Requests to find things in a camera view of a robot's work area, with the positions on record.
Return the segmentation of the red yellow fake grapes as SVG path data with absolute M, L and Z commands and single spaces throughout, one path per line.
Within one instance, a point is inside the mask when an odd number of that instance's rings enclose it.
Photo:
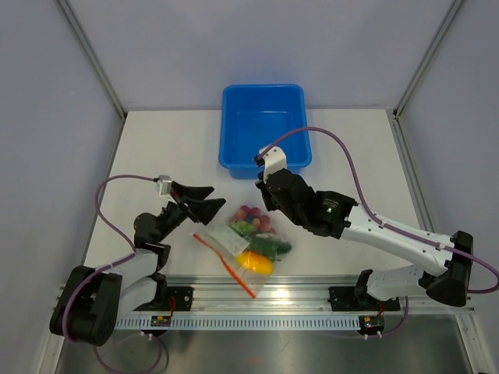
M 232 216 L 229 223 L 233 221 L 246 221 L 257 228 L 257 234 L 275 234 L 271 218 L 262 213 L 258 207 L 241 206 Z

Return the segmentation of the green fake cucumber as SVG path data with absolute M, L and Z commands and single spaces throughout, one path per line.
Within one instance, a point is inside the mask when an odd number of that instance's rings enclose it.
M 255 237 L 249 246 L 251 251 L 267 257 L 286 254 L 292 250 L 292 245 L 289 242 L 273 238 Z

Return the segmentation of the clear zip top bag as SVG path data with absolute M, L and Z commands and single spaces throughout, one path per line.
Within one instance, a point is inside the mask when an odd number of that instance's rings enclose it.
M 251 251 L 249 246 L 255 237 L 279 239 L 283 242 L 289 242 L 291 245 L 292 243 L 288 241 L 287 238 L 281 236 L 278 232 L 275 234 L 256 234 L 249 239 L 239 236 L 229 227 L 229 221 L 234 213 L 224 223 L 211 225 L 204 231 L 195 233 L 193 237 L 201 245 L 211 250 L 220 259 L 221 264 L 227 273 L 241 287 L 241 289 L 243 289 L 251 298 L 256 298 L 263 286 L 269 280 L 270 276 L 274 273 L 278 263 L 281 262 L 289 254 L 289 252 L 277 256 L 266 256 L 273 263 L 273 272 L 270 275 L 261 275 L 254 273 L 251 270 L 246 270 L 236 262 L 235 258 L 242 252 Z M 262 213 L 268 215 L 265 210 L 262 210 Z

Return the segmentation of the yellow fake bell pepper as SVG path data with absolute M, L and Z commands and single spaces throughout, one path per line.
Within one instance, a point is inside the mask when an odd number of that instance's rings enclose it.
M 244 269 L 261 275 L 270 275 L 273 272 L 273 263 L 261 254 L 245 251 L 238 255 L 236 262 Z

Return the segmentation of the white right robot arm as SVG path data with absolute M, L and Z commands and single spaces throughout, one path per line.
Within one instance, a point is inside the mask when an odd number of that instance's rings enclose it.
M 256 187 L 264 205 L 281 211 L 293 224 L 325 238 L 359 242 L 408 261 L 409 266 L 364 270 L 349 299 L 371 309 L 381 302 L 425 294 L 436 302 L 463 307 L 467 302 L 473 238 L 464 231 L 438 235 L 411 227 L 395 227 L 370 217 L 355 199 L 332 191 L 315 191 L 300 175 L 281 169 L 260 172 Z

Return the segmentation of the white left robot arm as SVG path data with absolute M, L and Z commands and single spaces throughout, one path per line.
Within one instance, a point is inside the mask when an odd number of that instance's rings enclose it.
M 164 177 L 154 182 L 166 206 L 157 215 L 135 218 L 133 237 L 125 239 L 132 249 L 129 255 L 98 268 L 79 265 L 71 271 L 51 314 L 51 333 L 100 347 L 129 313 L 176 307 L 161 274 L 171 252 L 163 241 L 185 220 L 208 225 L 226 201 L 212 199 L 211 186 L 185 186 Z

